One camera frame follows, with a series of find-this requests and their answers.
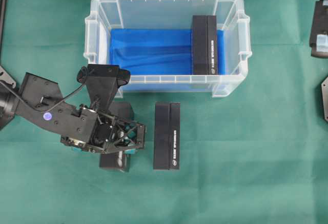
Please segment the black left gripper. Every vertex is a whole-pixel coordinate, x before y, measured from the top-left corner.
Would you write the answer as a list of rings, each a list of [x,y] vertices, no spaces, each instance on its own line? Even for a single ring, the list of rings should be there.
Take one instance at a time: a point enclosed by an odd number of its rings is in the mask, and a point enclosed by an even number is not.
[[[81,151],[134,154],[145,147],[146,126],[134,120],[130,103],[112,103],[107,113],[100,112],[94,134],[88,142],[61,136],[60,142]]]

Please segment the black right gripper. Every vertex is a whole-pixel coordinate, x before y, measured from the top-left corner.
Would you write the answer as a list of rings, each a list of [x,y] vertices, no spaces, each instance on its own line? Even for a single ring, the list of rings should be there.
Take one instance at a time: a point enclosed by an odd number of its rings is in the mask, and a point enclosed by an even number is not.
[[[327,58],[327,0],[315,2],[309,45],[311,56]]]

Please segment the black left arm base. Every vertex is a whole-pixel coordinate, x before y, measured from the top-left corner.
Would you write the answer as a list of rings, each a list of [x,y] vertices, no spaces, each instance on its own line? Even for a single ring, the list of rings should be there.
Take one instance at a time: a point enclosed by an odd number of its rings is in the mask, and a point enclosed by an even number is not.
[[[15,117],[12,111],[15,96],[7,87],[17,91],[16,81],[1,67],[1,130]]]

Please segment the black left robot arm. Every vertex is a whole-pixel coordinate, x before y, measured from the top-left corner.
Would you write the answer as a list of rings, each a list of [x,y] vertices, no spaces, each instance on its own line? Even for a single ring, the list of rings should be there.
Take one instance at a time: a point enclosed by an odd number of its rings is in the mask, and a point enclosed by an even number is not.
[[[81,84],[63,96],[58,83],[26,73],[22,85],[1,79],[1,127],[15,116],[60,135],[60,142],[82,151],[134,153],[145,146],[145,125],[134,120],[131,105],[114,102],[130,73],[117,66],[96,70],[82,67]]]

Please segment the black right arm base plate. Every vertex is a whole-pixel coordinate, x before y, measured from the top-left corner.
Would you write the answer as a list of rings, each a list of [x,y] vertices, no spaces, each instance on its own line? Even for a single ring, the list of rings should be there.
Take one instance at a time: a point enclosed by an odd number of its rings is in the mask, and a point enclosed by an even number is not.
[[[328,77],[326,77],[321,85],[321,98],[322,98],[322,108],[323,108],[323,118],[327,122],[328,121],[328,97],[327,97],[327,84],[328,84]]]

